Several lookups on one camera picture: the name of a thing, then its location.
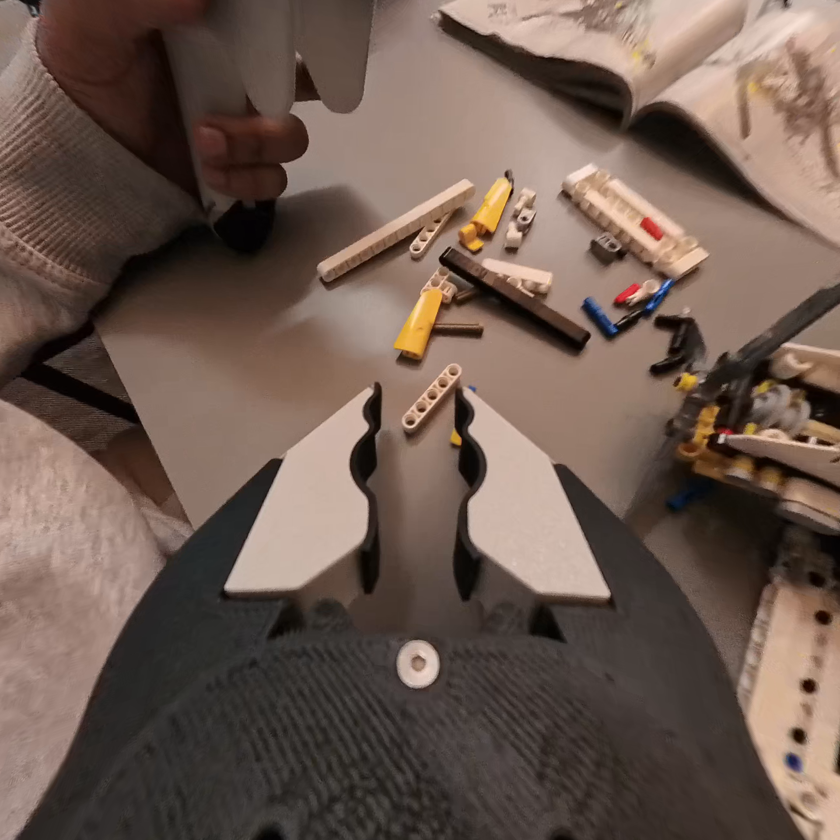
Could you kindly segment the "short white holed lego beam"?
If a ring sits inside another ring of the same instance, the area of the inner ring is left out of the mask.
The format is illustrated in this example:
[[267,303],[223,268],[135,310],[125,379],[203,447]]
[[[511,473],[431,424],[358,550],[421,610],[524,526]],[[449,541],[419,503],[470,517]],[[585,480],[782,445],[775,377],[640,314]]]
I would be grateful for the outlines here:
[[454,212],[455,210],[449,210],[432,218],[418,231],[408,250],[412,261],[418,261],[426,255],[431,245],[445,229]]

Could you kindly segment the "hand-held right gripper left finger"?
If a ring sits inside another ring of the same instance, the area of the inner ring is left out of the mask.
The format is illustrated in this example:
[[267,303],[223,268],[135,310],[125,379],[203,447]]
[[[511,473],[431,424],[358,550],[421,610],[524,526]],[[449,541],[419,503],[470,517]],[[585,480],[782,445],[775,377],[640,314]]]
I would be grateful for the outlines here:
[[363,389],[282,457],[224,585],[234,599],[354,601],[380,573],[382,387]]

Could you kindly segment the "open instruction booklet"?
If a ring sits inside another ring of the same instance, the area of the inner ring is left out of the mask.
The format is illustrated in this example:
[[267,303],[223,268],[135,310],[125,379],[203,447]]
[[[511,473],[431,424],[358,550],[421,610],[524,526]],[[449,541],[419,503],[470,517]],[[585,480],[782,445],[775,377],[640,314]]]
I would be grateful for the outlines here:
[[688,122],[781,214],[838,246],[838,2],[447,2],[442,29],[541,86]]

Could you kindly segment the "long white lego beam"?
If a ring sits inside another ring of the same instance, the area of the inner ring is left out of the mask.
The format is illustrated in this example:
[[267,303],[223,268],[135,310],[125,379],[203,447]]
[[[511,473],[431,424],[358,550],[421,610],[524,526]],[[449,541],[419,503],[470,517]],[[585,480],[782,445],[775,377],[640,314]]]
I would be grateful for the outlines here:
[[414,240],[418,231],[432,218],[449,210],[458,211],[475,192],[476,187],[469,180],[457,182],[318,263],[317,277],[325,284],[332,283],[407,238]]

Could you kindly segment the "person's left forearm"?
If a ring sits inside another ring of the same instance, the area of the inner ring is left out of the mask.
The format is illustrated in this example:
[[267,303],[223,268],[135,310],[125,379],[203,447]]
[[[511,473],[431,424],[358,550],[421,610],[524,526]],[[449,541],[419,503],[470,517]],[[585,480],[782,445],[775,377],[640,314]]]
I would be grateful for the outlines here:
[[203,221],[200,203],[73,103],[36,21],[2,73],[1,376],[75,332],[125,264]]

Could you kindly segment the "white lego connector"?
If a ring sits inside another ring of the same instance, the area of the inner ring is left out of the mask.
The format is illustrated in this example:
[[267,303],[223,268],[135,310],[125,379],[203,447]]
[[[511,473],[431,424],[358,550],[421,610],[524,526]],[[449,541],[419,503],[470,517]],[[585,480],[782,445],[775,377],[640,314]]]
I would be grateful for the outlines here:
[[507,226],[503,248],[506,252],[518,251],[522,241],[532,227],[536,216],[537,193],[529,188],[521,189],[514,204],[511,220]]

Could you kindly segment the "yellow lego panel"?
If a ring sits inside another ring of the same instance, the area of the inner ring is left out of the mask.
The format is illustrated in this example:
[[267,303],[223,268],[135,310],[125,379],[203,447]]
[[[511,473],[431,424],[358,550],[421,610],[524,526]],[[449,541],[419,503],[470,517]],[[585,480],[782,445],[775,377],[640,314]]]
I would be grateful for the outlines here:
[[512,170],[506,170],[503,176],[493,183],[467,225],[458,231],[459,244],[470,254],[480,252],[486,239],[496,233],[514,183]]
[[394,350],[404,359],[423,359],[443,299],[443,292],[437,288],[421,293],[393,344]]

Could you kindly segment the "lego helicopter model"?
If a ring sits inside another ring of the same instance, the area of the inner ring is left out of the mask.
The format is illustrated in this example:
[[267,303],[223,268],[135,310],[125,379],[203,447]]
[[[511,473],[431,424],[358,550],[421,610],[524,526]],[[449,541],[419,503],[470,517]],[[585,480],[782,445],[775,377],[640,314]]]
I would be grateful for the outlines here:
[[838,284],[820,289],[711,366],[698,353],[666,427],[695,475],[784,521],[738,701],[787,814],[821,839],[839,837],[839,353],[796,339],[838,299]]

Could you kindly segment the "white lego assembly red piece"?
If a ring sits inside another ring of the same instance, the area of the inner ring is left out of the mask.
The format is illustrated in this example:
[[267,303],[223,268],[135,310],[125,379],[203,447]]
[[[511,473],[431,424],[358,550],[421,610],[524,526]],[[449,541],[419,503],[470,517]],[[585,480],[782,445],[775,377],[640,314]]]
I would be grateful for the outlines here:
[[709,257],[697,238],[595,164],[567,175],[561,191],[597,227],[662,277],[679,280]]

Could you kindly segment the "person's left hand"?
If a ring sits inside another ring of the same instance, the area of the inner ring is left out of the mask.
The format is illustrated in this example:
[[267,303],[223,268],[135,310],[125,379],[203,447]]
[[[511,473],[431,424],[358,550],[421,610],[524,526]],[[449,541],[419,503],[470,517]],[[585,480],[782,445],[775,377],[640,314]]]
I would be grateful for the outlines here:
[[245,117],[182,120],[162,30],[205,16],[204,1],[49,1],[36,45],[68,97],[129,152],[184,192],[198,180],[243,202],[277,199],[284,164],[309,145],[305,124],[252,111]]

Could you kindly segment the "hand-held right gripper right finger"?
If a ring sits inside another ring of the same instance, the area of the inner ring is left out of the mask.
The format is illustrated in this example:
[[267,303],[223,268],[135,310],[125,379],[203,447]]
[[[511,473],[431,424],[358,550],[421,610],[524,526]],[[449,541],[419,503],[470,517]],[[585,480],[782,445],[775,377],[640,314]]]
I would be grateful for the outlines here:
[[463,602],[606,604],[612,594],[556,465],[466,388],[455,397],[454,575]]

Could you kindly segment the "black lego connectors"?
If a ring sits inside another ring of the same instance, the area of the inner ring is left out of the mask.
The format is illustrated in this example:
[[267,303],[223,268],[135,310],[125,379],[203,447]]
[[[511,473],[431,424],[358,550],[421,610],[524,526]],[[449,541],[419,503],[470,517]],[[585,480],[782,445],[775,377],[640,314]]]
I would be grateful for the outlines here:
[[669,339],[664,359],[651,364],[648,368],[649,374],[663,377],[690,367],[704,345],[693,312],[684,308],[678,313],[659,314],[654,318],[654,326],[667,331]]

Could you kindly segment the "white lego frame piece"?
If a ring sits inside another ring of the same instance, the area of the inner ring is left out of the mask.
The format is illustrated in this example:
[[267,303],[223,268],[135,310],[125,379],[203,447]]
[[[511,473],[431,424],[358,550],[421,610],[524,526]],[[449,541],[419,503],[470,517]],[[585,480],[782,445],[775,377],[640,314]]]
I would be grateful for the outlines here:
[[456,284],[450,279],[450,272],[447,268],[439,266],[435,273],[429,278],[421,289],[421,295],[429,291],[438,291],[441,296],[441,302],[444,306],[452,303],[455,294],[459,289]]

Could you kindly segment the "blue lego pin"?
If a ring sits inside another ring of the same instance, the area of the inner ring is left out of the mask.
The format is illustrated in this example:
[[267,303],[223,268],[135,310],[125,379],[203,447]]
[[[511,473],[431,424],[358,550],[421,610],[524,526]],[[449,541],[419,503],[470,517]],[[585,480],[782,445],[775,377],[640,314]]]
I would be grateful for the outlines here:
[[686,480],[685,484],[665,500],[665,507],[668,511],[679,513],[687,509],[693,503],[706,496],[715,486],[715,481],[704,476],[693,476]]

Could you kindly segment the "white five-hole lego beam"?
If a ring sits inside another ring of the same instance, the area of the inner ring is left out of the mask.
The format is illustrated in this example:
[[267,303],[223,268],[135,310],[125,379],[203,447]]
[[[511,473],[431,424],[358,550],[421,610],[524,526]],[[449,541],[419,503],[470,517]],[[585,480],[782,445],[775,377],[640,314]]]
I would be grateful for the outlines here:
[[411,437],[425,428],[438,408],[456,392],[462,374],[460,364],[448,364],[423,390],[423,393],[402,415],[401,424],[405,436]]

